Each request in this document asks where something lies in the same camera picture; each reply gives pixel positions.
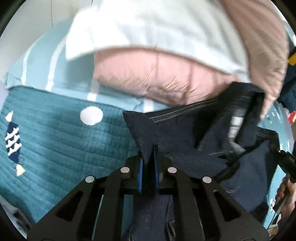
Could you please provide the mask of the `person's right hand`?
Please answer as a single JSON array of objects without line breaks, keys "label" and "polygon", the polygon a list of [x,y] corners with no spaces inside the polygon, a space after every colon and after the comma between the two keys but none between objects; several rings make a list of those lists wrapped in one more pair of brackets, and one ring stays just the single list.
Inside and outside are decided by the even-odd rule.
[{"label": "person's right hand", "polygon": [[275,196],[276,201],[285,199],[285,204],[281,209],[281,219],[288,218],[295,208],[295,184],[290,181],[290,178],[286,176],[283,178],[281,185],[277,190]]}]

